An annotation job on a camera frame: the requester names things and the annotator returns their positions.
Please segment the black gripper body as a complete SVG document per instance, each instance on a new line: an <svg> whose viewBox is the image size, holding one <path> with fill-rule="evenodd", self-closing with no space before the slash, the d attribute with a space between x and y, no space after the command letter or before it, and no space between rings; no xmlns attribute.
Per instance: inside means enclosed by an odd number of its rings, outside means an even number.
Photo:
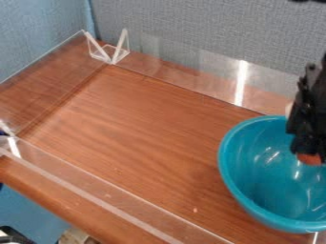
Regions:
<svg viewBox="0 0 326 244"><path fill-rule="evenodd" d="M285 132L326 134L326 53L320 63L308 63L296 82L297 91L289 107Z"/></svg>

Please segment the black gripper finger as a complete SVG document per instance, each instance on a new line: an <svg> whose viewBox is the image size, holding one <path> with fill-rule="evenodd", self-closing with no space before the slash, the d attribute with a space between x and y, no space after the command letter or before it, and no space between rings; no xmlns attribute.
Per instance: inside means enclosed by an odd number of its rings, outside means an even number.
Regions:
<svg viewBox="0 0 326 244"><path fill-rule="evenodd" d="M326 133L312 125L299 125L288 129L292 134L292 153L326 156Z"/></svg>

